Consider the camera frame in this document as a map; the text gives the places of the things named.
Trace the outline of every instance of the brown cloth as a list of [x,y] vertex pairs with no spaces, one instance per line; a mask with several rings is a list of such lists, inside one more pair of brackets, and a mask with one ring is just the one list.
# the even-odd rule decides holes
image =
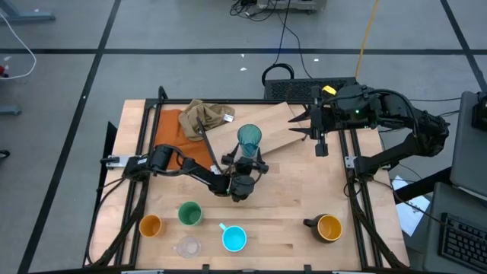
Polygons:
[[199,127],[196,117],[199,117],[205,130],[213,129],[223,125],[225,114],[233,116],[235,110],[229,106],[219,104],[207,104],[202,100],[193,99],[189,106],[180,114],[180,123],[183,127],[186,137],[191,141],[203,140],[198,133]]
[[[206,148],[204,141],[190,141],[185,135],[183,128],[177,117],[182,110],[161,110],[161,116],[158,124],[158,132],[155,136],[156,145],[172,145],[178,147],[183,153],[190,158],[195,159],[196,163],[201,164],[206,169],[210,169],[212,159]],[[170,159],[168,170],[179,170],[180,166],[176,162],[176,155]]]

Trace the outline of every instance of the wooden board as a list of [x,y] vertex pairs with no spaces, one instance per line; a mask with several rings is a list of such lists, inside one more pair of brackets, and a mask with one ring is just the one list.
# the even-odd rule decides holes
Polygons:
[[257,126],[262,132],[259,144],[262,155],[304,137],[302,133],[289,130],[300,126],[298,123],[288,123],[290,119],[294,118],[294,114],[287,103],[267,107],[247,116],[238,116],[238,110],[236,110],[236,114],[233,122],[210,129],[206,133],[218,161],[221,156],[234,150],[238,143],[238,129],[246,124]]
[[[143,100],[126,101],[114,153],[127,155],[135,151],[143,106]],[[166,105],[164,109],[185,107]],[[232,107],[240,119],[271,106]],[[290,108],[295,115],[303,111],[301,105],[291,105]],[[300,124],[309,126],[309,121]],[[360,130],[358,139],[363,155],[373,155],[381,150],[377,131]],[[342,192],[345,172],[339,138],[330,133],[326,140],[329,156],[325,158],[314,156],[316,142],[310,139],[292,142],[265,155],[269,173],[258,182],[249,199],[239,203],[232,202],[229,197],[212,195],[203,184],[189,177],[152,177],[145,214],[161,216],[168,224],[167,233],[158,238],[141,238],[136,268],[201,269],[202,264],[208,263],[211,269],[302,270],[304,264],[310,264],[313,270],[359,270],[352,213]],[[115,180],[121,172],[119,169],[109,170],[106,182]],[[378,180],[386,181],[387,172],[379,171],[377,175]],[[127,188],[126,183],[114,191],[100,210],[91,245],[94,259],[105,251],[119,231]],[[408,264],[392,193],[379,183],[369,183],[369,191],[379,234],[397,257]],[[199,226],[182,226],[177,220],[177,209],[188,200],[197,201],[203,207],[204,220]],[[343,235],[333,244],[316,242],[309,228],[302,225],[303,218],[324,212],[336,215],[343,224]],[[247,231],[248,243],[240,253],[230,253],[222,247],[220,222],[239,225]],[[187,235],[198,238],[202,244],[202,251],[196,258],[184,259],[174,249],[179,239]],[[131,232],[127,237],[123,263],[128,263],[132,236]],[[368,260],[373,265],[367,233],[364,237]]]

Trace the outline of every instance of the cup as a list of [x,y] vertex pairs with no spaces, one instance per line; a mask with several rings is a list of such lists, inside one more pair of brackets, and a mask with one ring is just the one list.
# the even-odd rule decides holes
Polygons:
[[238,252],[245,247],[245,244],[247,243],[247,234],[244,229],[236,225],[227,228],[223,224],[220,224],[220,228],[223,229],[221,242],[228,251]]
[[166,224],[156,215],[147,215],[140,221],[138,231],[144,237],[156,237],[166,233]]
[[198,256],[201,244],[195,237],[186,236],[177,243],[177,253],[186,259]]
[[237,132],[238,143],[242,148],[242,155],[247,158],[253,157],[259,148],[262,132],[255,125],[241,126]]
[[185,202],[178,210],[177,217],[183,225],[197,225],[203,220],[203,211],[196,202]]
[[330,214],[321,214],[313,220],[304,219],[303,225],[311,228],[311,234],[322,243],[332,243],[342,236],[342,223]]

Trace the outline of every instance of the black keyboard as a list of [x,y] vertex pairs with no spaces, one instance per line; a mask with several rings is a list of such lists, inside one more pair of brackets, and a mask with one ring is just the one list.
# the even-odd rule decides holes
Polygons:
[[440,256],[468,268],[487,273],[487,229],[452,214],[443,213]]

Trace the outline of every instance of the black floor stripe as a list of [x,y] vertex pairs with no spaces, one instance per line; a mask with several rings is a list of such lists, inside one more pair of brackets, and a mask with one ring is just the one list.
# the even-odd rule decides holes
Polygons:
[[[105,49],[105,54],[277,54],[279,49]],[[360,49],[301,49],[303,54],[351,54]],[[281,54],[299,54],[299,49],[281,49]],[[461,49],[366,49],[367,55],[462,55]]]
[[465,52],[466,59],[469,61],[470,68],[472,68],[477,83],[479,83],[480,89],[487,92],[487,83],[485,83],[482,70],[480,70],[479,65],[477,65],[477,61],[473,57],[473,51],[470,50],[469,44],[466,42],[465,36],[460,29],[457,19],[455,19],[454,13],[451,11],[450,5],[448,4],[447,0],[441,0],[441,4],[443,5],[444,11],[447,13],[448,20],[450,20],[450,24],[457,35],[458,42],[460,42],[460,45]]
[[64,171],[69,152],[71,151],[71,147],[75,139],[76,131],[78,130],[78,126],[81,121],[81,115],[83,114],[84,106],[86,105],[91,86],[93,85],[95,75],[97,74],[98,66],[103,55],[103,49],[107,45],[108,36],[110,35],[110,31],[112,30],[113,22],[115,21],[115,16],[120,6],[120,1],[121,0],[115,0],[115,2],[113,3],[110,16],[108,17],[107,25],[105,26],[105,31],[103,32],[103,36],[101,37],[101,41],[97,49],[97,54],[94,57],[93,64],[91,65],[90,72],[88,73],[88,77],[84,84],[83,91],[76,107],[75,115],[73,116],[73,119],[71,121],[68,135],[66,136],[66,140],[64,142],[64,145],[62,146],[61,154],[56,164],[56,169],[54,170],[53,177],[51,178],[51,182],[49,183],[46,196],[44,197],[44,201],[40,208],[39,215],[37,216],[36,224],[33,227],[32,234],[30,235],[29,242],[27,243],[24,256],[22,257],[21,264],[18,268],[18,273],[24,274],[29,272],[30,264],[32,263],[32,259],[36,253],[39,239],[43,233],[47,217],[49,216],[49,210],[53,205],[54,196],[56,195],[62,172]]
[[[31,49],[34,54],[96,54],[98,49]],[[103,54],[191,55],[191,54],[277,54],[279,49],[104,49]],[[354,55],[360,49],[302,49],[303,54]],[[487,49],[472,49],[487,55]],[[0,49],[3,54],[28,54],[25,49]],[[281,54],[299,54],[299,49],[281,49]],[[463,55],[463,49],[366,49],[365,55]]]
[[[98,49],[30,49],[33,54],[96,54]],[[0,49],[3,54],[29,54],[26,49]]]

